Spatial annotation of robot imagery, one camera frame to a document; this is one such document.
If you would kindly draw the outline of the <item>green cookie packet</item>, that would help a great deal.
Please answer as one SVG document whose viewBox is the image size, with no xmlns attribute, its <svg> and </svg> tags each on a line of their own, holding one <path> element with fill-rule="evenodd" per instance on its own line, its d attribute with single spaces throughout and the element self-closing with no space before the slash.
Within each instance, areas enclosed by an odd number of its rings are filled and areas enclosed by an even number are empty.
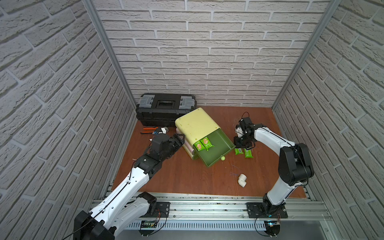
<svg viewBox="0 0 384 240">
<path fill-rule="evenodd" d="M 253 158 L 252 150 L 244 149 L 245 158 Z"/>
<path fill-rule="evenodd" d="M 242 149 L 235 149 L 235 154 L 236 155 L 242 155 L 244 152 Z"/>
<path fill-rule="evenodd" d="M 202 143 L 202 145 L 204 146 L 204 148 L 208 151 L 210 148 L 213 148 L 214 145 L 211 143 L 211 141 L 209 140 L 208 137 L 205 137 L 203 139 L 200 140 L 200 142 Z"/>
<path fill-rule="evenodd" d="M 198 152 L 206 149 L 205 145 L 201 141 L 197 141 L 196 143 L 194 143 L 194 147 Z"/>
</svg>

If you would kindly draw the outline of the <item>yellow-green drawer cabinet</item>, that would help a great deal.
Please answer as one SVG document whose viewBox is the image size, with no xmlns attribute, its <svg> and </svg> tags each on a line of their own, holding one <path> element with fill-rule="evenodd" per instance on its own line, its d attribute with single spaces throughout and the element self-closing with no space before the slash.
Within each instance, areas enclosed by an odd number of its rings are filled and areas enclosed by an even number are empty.
<svg viewBox="0 0 384 240">
<path fill-rule="evenodd" d="M 196 160 L 197 151 L 193 150 L 195 142 L 213 133 L 220 126 L 205 112 L 203 108 L 198 108 L 190 113 L 176 119 L 177 133 L 185 135 L 183 148 L 191 159 Z"/>
</svg>

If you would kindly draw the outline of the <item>green drawer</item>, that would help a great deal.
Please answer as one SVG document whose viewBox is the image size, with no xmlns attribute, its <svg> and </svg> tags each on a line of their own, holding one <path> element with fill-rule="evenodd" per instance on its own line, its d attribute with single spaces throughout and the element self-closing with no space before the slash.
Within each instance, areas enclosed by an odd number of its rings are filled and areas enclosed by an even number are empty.
<svg viewBox="0 0 384 240">
<path fill-rule="evenodd" d="M 235 148 L 235 145 L 221 128 L 215 130 L 206 137 L 208 137 L 211 143 L 214 145 L 213 148 L 210 148 L 208 151 L 202 150 L 198 152 L 193 145 L 193 149 L 194 154 L 197 155 L 209 168 L 217 161 L 221 160 L 222 156 L 226 156 L 228 153 L 230 153 Z"/>
</svg>

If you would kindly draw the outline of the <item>white plastic pipe elbow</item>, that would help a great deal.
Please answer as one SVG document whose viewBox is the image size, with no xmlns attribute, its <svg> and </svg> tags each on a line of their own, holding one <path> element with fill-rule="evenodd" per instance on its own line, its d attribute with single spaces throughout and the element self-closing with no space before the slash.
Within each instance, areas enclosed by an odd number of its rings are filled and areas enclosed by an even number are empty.
<svg viewBox="0 0 384 240">
<path fill-rule="evenodd" d="M 244 174 L 240 174 L 238 177 L 238 184 L 244 188 L 247 184 L 247 176 Z"/>
</svg>

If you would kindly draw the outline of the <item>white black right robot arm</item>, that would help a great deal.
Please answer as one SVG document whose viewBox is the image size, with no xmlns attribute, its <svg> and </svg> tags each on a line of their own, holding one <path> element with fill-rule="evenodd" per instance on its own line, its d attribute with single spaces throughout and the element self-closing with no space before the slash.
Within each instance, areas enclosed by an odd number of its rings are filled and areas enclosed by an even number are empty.
<svg viewBox="0 0 384 240">
<path fill-rule="evenodd" d="M 235 127 L 234 144 L 238 149 L 251 150 L 260 142 L 279 157 L 279 178 L 263 197 L 261 212 L 272 215 L 282 209 L 287 198 L 298 187 L 306 186 L 314 176 L 314 168 L 307 145 L 286 140 L 263 124 L 255 125 L 251 118 L 239 120 Z"/>
</svg>

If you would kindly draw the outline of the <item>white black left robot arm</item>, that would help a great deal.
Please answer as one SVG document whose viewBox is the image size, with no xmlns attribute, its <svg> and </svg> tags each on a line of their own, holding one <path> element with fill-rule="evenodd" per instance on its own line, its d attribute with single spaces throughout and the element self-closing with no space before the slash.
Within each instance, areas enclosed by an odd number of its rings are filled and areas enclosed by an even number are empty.
<svg viewBox="0 0 384 240">
<path fill-rule="evenodd" d="M 144 154 L 139 157 L 127 177 L 100 204 L 88 213 L 81 211 L 74 220 L 74 240 L 113 240 L 129 224 L 155 211 L 156 197 L 142 193 L 134 195 L 161 169 L 185 143 L 184 134 L 155 135 Z"/>
</svg>

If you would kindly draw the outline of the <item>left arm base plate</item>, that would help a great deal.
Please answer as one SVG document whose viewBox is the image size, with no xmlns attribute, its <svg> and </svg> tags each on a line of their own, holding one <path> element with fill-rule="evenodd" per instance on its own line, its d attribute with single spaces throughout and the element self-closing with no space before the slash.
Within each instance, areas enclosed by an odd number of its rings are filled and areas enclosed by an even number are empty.
<svg viewBox="0 0 384 240">
<path fill-rule="evenodd" d="M 154 207 L 150 207 L 149 211 L 142 218 L 167 218 L 170 212 L 170 205 L 170 202 L 157 202 Z"/>
</svg>

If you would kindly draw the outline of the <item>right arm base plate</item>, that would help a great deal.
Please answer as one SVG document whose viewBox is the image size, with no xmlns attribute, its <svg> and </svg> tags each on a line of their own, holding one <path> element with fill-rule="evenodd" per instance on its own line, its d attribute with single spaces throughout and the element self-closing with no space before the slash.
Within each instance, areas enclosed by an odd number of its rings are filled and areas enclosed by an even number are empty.
<svg viewBox="0 0 384 240">
<path fill-rule="evenodd" d="M 279 218 L 287 219 L 288 213 L 285 203 L 275 206 L 265 202 L 262 203 L 246 203 L 248 215 L 250 219 L 256 218 Z"/>
</svg>

